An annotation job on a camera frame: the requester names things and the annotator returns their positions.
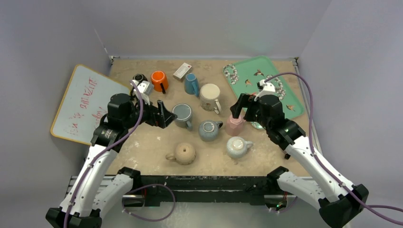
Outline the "grey mug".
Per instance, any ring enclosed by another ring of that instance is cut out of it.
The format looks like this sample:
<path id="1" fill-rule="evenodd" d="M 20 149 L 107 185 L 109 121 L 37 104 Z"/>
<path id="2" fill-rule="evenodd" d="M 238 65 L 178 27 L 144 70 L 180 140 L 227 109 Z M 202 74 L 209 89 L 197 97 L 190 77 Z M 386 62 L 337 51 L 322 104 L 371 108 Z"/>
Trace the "grey mug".
<path id="1" fill-rule="evenodd" d="M 192 109 L 188 104 L 177 104 L 173 107 L 172 112 L 177 116 L 175 124 L 178 127 L 192 131 Z"/>

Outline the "tan brown round mug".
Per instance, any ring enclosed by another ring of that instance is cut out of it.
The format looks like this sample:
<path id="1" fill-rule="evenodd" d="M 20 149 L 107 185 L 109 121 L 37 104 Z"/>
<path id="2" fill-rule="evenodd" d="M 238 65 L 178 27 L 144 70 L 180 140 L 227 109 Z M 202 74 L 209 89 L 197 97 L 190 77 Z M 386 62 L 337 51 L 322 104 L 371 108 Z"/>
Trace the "tan brown round mug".
<path id="1" fill-rule="evenodd" d="M 189 165 L 193 163 L 196 155 L 196 149 L 191 143 L 182 142 L 176 146 L 174 152 L 166 154 L 165 158 L 170 161 L 175 160 L 181 165 Z"/>

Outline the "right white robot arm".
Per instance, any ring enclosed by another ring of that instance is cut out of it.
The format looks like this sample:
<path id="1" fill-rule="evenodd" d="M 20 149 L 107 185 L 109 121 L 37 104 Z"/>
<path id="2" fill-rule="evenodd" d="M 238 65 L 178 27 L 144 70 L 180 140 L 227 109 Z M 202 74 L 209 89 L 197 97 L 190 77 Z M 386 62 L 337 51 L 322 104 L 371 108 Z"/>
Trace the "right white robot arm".
<path id="1" fill-rule="evenodd" d="M 306 181 L 279 166 L 267 175 L 270 192 L 282 190 L 297 196 L 316 208 L 323 221 L 332 228 L 342 228 L 363 210 L 359 201 L 366 202 L 368 189 L 341 175 L 309 144 L 310 138 L 303 129 L 285 117 L 278 97 L 264 95 L 258 98 L 242 93 L 230 107 L 232 116 L 239 117 L 243 108 L 246 109 L 243 119 L 263 126 L 269 139 L 296 159 L 314 180 Z"/>

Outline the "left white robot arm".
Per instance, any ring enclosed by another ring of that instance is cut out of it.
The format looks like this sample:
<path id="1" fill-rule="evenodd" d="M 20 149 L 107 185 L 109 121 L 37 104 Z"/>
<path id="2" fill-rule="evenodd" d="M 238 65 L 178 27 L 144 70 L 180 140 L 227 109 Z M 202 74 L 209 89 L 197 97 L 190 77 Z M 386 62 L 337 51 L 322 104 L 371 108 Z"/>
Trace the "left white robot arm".
<path id="1" fill-rule="evenodd" d="M 143 185 L 141 173 L 123 167 L 112 183 L 99 191 L 104 175 L 120 152 L 128 136 L 141 123 L 166 128 L 177 115 L 168 111 L 163 101 L 148 104 L 138 95 L 136 103 L 127 94 L 115 94 L 94 130 L 91 147 L 79 176 L 57 208 L 50 208 L 46 220 L 54 228 L 99 228 L 103 218 L 127 193 L 137 194 L 150 185 Z"/>

